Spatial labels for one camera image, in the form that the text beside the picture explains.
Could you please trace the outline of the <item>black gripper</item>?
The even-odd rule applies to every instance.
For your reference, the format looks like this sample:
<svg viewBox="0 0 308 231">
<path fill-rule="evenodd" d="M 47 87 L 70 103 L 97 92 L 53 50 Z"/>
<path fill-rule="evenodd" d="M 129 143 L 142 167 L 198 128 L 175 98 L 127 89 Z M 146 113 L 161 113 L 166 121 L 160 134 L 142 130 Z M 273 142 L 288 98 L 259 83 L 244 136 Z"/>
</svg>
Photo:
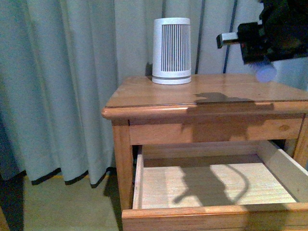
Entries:
<svg viewBox="0 0 308 231">
<path fill-rule="evenodd" d="M 244 23 L 237 32 L 222 33 L 217 47 L 239 44 L 244 64 L 303 58 L 308 55 L 308 2 L 263 0 L 261 23 Z"/>
</svg>

